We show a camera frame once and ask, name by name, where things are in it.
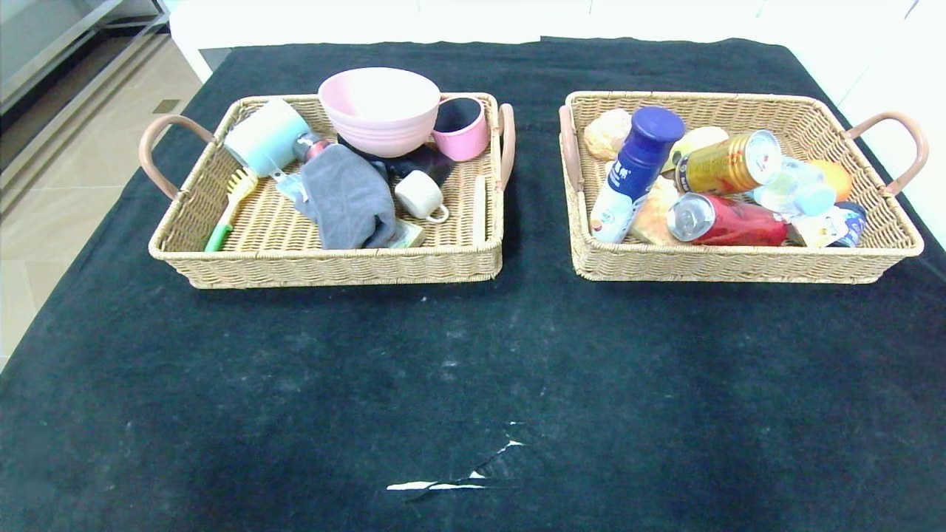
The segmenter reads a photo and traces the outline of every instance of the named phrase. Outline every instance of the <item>orange fruit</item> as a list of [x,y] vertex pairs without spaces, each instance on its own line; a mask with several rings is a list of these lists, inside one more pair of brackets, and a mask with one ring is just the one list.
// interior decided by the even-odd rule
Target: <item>orange fruit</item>
[[825,174],[825,185],[834,189],[834,192],[837,193],[838,202],[848,200],[850,190],[854,187],[854,180],[844,167],[831,161],[818,159],[808,162],[818,167]]

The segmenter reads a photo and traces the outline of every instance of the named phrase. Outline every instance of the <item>plastic water bottle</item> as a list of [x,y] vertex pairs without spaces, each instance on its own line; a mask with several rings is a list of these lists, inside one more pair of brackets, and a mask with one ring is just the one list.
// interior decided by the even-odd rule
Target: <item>plastic water bottle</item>
[[824,174],[814,165],[783,156],[781,170],[772,181],[753,189],[752,199],[786,217],[819,216],[837,199],[824,181]]
[[591,209],[591,235],[602,242],[620,243],[647,200],[670,148],[686,126],[673,111],[641,107],[631,116],[631,132],[602,184]]

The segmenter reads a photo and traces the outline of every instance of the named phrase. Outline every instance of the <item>gold can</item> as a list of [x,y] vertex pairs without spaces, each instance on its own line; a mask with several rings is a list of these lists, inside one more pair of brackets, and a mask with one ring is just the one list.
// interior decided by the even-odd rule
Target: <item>gold can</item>
[[758,130],[683,156],[674,180],[682,192],[726,196],[765,185],[780,167],[779,140],[768,130]]

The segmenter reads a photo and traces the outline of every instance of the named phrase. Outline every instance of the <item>dish brush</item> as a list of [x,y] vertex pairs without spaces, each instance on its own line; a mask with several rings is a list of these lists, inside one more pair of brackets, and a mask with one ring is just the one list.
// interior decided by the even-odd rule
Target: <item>dish brush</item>
[[214,227],[214,232],[210,234],[210,240],[204,246],[203,251],[219,251],[223,248],[223,243],[227,240],[227,235],[234,230],[231,224],[234,215],[237,213],[239,203],[243,201],[256,189],[259,178],[252,171],[241,168],[230,176],[227,182],[227,208],[223,209],[223,214]]

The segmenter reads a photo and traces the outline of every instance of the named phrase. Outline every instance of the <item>leather handle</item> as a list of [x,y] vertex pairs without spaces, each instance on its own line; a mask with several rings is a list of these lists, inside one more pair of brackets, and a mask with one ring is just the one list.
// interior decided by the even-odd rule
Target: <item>leather handle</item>
[[882,192],[896,196],[900,194],[906,184],[910,183],[910,181],[916,177],[917,173],[919,173],[926,164],[926,160],[930,156],[930,143],[926,139],[926,133],[923,132],[923,129],[920,128],[920,124],[918,124],[916,120],[903,113],[897,113],[896,111],[887,111],[886,113],[874,115],[860,125],[849,129],[845,135],[850,139],[857,138],[864,134],[865,131],[874,127],[878,122],[884,120],[896,120],[903,124],[907,132],[910,133],[910,136],[913,137],[913,141],[917,143],[917,158],[913,161],[913,164],[910,165],[910,168],[907,168],[903,175],[882,189]]
[[578,139],[571,119],[571,108],[568,105],[558,108],[558,119],[562,127],[561,140],[562,151],[565,154],[565,170],[569,173],[571,188],[575,192],[581,192],[585,177],[582,175],[582,164],[578,160]]
[[513,113],[513,106],[508,103],[499,106],[499,134],[502,135],[499,190],[503,191],[513,174],[513,163],[516,161],[516,115]]
[[165,195],[174,201],[181,193],[161,171],[154,166],[154,158],[151,150],[154,149],[155,140],[171,124],[179,124],[194,132],[206,143],[214,142],[214,135],[201,127],[200,124],[181,115],[165,115],[151,122],[141,135],[141,141],[138,142],[138,161],[141,162],[141,168],[145,171],[151,181],[161,189]]

